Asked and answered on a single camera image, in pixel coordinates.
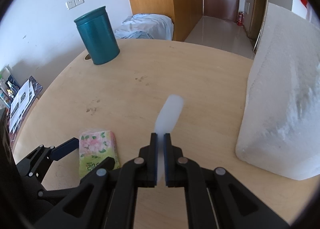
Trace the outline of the floral green tissue pack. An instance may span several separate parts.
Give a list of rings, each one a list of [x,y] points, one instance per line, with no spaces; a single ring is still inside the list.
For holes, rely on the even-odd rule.
[[[110,130],[88,130],[79,139],[79,176],[82,179],[104,159],[111,157],[120,168],[116,147],[116,137]]]

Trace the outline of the translucent white plastic strip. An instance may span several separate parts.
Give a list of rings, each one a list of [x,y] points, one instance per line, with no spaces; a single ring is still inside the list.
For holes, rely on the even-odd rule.
[[[157,183],[164,175],[164,135],[171,133],[182,112],[184,99],[176,94],[168,96],[157,116],[154,132],[157,135]]]

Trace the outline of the stack of books and papers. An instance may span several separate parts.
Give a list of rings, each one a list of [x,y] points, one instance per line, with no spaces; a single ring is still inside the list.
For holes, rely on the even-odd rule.
[[[43,87],[30,76],[19,85],[7,67],[1,70],[1,108],[7,109],[9,131],[15,133]]]

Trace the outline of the teal cylindrical canister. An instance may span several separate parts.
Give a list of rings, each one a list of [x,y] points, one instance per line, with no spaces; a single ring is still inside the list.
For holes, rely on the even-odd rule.
[[[120,49],[105,6],[76,18],[74,23],[95,65],[108,63],[119,55]]]

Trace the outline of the light blue covered furniture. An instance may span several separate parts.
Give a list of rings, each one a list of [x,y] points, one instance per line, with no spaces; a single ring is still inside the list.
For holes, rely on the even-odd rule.
[[[173,39],[172,19],[160,14],[135,14],[114,30],[116,39]]]

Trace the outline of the red fire extinguisher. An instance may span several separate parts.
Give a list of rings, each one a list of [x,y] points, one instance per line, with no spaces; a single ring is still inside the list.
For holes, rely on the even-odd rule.
[[[237,25],[238,26],[242,26],[243,25],[243,20],[244,20],[244,13],[242,11],[240,11],[238,13],[238,19],[237,19]]]

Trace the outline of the white wall sockets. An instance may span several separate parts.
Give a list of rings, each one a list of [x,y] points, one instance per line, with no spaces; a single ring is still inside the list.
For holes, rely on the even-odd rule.
[[[84,3],[84,0],[68,0],[66,2],[66,7],[68,10],[71,10],[71,9],[73,9],[83,3]]]

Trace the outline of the brown side doorway frame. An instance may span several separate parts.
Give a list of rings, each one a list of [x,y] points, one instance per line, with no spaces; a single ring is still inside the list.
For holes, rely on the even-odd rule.
[[[248,36],[253,41],[253,53],[256,53],[258,49],[265,23],[267,6],[268,0],[253,0],[252,17]]]

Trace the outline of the red bags on wall hook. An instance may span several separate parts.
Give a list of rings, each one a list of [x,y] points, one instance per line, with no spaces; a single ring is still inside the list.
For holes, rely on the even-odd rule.
[[[309,22],[311,22],[311,20],[312,20],[312,6],[311,6],[311,4],[308,2],[308,0],[300,0],[300,1],[304,5],[304,7],[306,7],[306,9],[307,9],[306,19]]]

